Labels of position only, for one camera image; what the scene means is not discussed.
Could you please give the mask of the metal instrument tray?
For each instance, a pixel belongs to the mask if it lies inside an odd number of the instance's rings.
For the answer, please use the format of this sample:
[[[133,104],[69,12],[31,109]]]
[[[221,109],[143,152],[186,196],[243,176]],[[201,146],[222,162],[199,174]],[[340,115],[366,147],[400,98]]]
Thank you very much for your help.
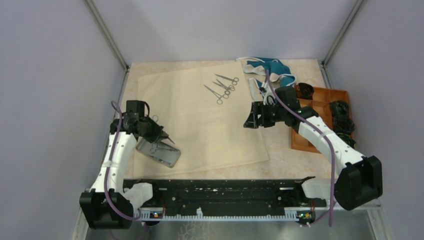
[[[150,153],[150,147],[151,145],[154,143],[150,143],[147,140],[145,140],[144,138],[141,139],[141,141],[136,145],[135,149],[145,155],[148,156],[149,158],[151,158],[152,160],[168,167],[168,168],[173,168],[177,161],[179,160],[180,156],[181,156],[181,151],[178,149],[178,151],[176,152],[171,152],[171,151],[159,151],[157,153]]]

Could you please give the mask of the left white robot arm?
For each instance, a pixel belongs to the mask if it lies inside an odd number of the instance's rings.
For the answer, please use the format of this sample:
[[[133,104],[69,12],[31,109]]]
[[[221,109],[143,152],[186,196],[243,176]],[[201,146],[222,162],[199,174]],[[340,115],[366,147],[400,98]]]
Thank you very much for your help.
[[[126,111],[111,102],[118,117],[110,124],[107,150],[93,185],[81,193],[80,208],[89,228],[128,229],[142,217],[142,205],[154,207],[160,193],[150,183],[136,183],[124,190],[124,177],[133,150],[173,168],[181,151],[165,141],[170,136],[150,117],[150,106],[141,100],[128,100]]]

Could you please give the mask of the beige cloth drape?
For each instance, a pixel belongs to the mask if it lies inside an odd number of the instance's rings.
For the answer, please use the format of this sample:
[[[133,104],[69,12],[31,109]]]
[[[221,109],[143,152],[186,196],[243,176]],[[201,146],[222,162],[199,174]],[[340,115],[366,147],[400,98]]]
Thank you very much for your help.
[[[204,85],[223,94],[214,84],[232,82],[217,75],[239,78],[235,91],[217,104],[217,98]],[[141,76],[137,98],[150,106],[158,124],[175,142],[181,156],[173,168],[157,163],[136,151],[135,178],[156,178],[265,162],[269,155],[259,130],[244,128],[252,98],[242,65],[231,63],[176,70]]]

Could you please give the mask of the steel surgical forceps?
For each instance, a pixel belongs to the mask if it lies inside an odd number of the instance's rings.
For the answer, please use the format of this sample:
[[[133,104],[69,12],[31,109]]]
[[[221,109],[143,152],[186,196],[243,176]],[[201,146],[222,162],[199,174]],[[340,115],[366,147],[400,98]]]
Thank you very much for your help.
[[[216,79],[216,81],[213,81],[213,83],[223,89],[225,89],[226,91],[235,91],[235,87],[233,85],[227,86],[225,84],[223,84],[221,81],[219,81],[218,79]]]

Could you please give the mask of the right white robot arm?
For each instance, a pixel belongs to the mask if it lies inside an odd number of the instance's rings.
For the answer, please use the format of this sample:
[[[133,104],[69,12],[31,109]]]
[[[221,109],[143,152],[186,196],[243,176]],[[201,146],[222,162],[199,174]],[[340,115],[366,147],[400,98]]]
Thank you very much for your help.
[[[310,178],[293,192],[299,206],[313,199],[337,202],[351,211],[383,195],[382,163],[366,157],[344,142],[312,106],[302,106],[290,86],[271,90],[267,100],[253,101],[244,128],[269,128],[283,122],[311,143],[331,164],[330,179]]]

